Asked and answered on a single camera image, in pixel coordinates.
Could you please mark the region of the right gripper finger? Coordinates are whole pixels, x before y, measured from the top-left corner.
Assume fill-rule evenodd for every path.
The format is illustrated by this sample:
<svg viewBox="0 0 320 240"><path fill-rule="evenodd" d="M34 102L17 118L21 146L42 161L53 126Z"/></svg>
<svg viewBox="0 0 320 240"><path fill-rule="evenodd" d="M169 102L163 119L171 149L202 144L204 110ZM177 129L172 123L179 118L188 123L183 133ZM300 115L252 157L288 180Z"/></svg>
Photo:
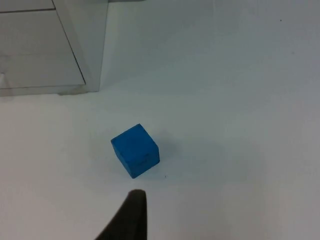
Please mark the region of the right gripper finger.
<svg viewBox="0 0 320 240"><path fill-rule="evenodd" d="M147 195L130 191L117 213L96 240L146 240L148 237Z"/></svg>

